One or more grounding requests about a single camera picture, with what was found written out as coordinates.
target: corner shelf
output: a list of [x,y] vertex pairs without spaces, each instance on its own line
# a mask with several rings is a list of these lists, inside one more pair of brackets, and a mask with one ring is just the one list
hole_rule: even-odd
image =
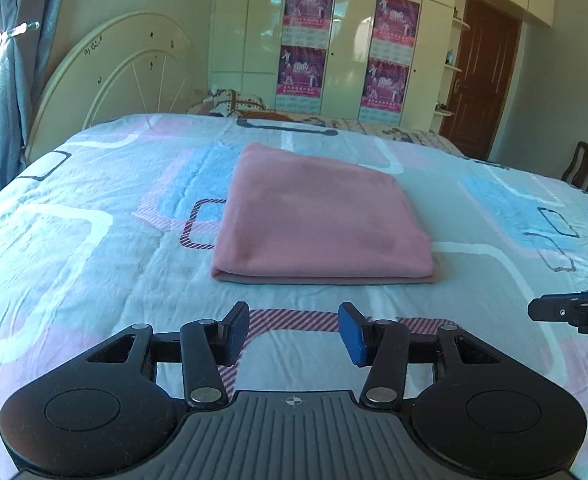
[[449,68],[450,70],[453,70],[454,72],[463,72],[458,66],[454,66],[454,65],[450,65],[449,63],[444,63],[445,68]]
[[441,117],[453,117],[454,112],[450,112],[449,110],[434,110],[434,115]]
[[452,21],[453,21],[454,23],[456,23],[457,25],[460,25],[460,26],[461,26],[461,28],[462,28],[462,29],[464,29],[464,30],[469,30],[469,29],[471,28],[471,27],[470,27],[470,26],[469,26],[469,25],[468,25],[466,22],[464,22],[464,21],[463,21],[462,19],[460,19],[460,18],[452,18]]

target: purple calendar poster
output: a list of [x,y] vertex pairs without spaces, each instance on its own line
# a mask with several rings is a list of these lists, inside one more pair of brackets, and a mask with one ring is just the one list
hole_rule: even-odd
[[283,45],[276,86],[277,109],[319,113],[324,70],[325,50]]
[[360,100],[359,119],[398,125],[408,72],[408,66],[370,58]]
[[410,0],[377,0],[370,57],[411,65],[420,7]]
[[282,44],[327,48],[334,0],[285,0]]

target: pink towel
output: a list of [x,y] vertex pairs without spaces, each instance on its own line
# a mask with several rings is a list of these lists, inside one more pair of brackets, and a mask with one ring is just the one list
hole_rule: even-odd
[[212,258],[237,283],[434,280],[431,242],[391,176],[253,142],[241,152]]

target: chair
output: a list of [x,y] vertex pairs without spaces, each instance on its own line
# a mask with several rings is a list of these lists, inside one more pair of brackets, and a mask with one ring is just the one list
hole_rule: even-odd
[[578,161],[578,155],[579,155],[579,152],[581,151],[581,148],[583,149],[583,159],[581,160],[581,165],[579,166],[578,170],[576,171],[576,174],[574,175],[572,181],[570,182],[570,184],[572,184],[572,186],[575,186],[578,188],[583,187],[583,183],[585,182],[585,179],[588,176],[588,143],[587,142],[583,142],[582,140],[580,140],[577,143],[576,150],[574,150],[574,157],[572,158],[570,166],[569,166],[569,168],[567,168],[565,170],[565,173],[561,177],[561,180],[565,180],[566,182],[568,182],[568,178],[570,177],[570,175],[572,174],[572,172],[576,168],[576,163]]

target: cream headboard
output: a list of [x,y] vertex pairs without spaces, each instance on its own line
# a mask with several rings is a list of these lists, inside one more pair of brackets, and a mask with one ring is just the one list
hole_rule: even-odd
[[96,28],[56,68],[37,104],[28,163],[75,133],[123,115],[183,113],[206,94],[189,38],[167,16],[134,12]]

